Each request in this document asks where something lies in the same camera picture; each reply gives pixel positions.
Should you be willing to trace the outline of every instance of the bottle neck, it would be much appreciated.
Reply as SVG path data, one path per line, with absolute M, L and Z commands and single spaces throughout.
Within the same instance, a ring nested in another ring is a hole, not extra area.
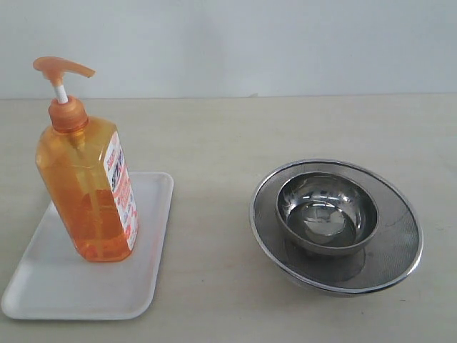
M 84 128 L 89 122 L 82 102 L 74 96 L 68 96 L 68 98 L 65 104 L 59 104 L 57 99 L 53 99 L 49 106 L 52 126 L 57 132 L 75 132 Z

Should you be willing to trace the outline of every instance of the white table surface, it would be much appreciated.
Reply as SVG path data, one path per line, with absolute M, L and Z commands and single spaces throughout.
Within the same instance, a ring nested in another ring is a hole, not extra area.
M 48 101 L 0 101 L 0 291 L 49 203 L 34 165 Z M 156 294 L 125 322 L 20 322 L 0 342 L 455 342 L 457 95 L 91 100 L 119 126 L 130 170 L 175 180 Z M 248 204 L 297 159 L 372 169 L 411 201 L 419 268 L 375 294 L 332 298 L 284 279 L 251 233 Z

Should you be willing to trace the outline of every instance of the soap dispenser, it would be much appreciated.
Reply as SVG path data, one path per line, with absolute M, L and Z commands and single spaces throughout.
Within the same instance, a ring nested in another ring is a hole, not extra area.
M 38 58 L 34 68 L 56 93 L 51 125 L 36 148 L 41 178 L 76 251 L 89 262 L 119 262 L 134 249 L 139 215 L 118 130 L 88 116 L 63 85 L 66 71 L 86 77 L 95 71 L 53 56 Z

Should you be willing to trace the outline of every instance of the white tray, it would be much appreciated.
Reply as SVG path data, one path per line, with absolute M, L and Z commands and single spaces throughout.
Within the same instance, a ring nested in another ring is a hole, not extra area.
M 164 245 L 173 178 L 131 172 L 140 228 L 122 262 L 80 257 L 53 203 L 39 223 L 6 288 L 1 308 L 14 319 L 131 319 L 149 307 Z

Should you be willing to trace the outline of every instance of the white label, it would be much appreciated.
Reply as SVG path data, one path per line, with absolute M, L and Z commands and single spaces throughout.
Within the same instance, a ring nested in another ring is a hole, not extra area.
M 108 149 L 106 150 L 104 166 L 108 177 L 111 191 L 113 192 L 114 202 L 119 213 L 122 228 L 126 236 L 129 249 L 132 250 L 135 243 L 136 233 L 138 232 L 138 213 L 134 192 L 131 188 L 129 172 L 127 171 L 124 153 L 122 152 L 119 135 L 114 132 Z

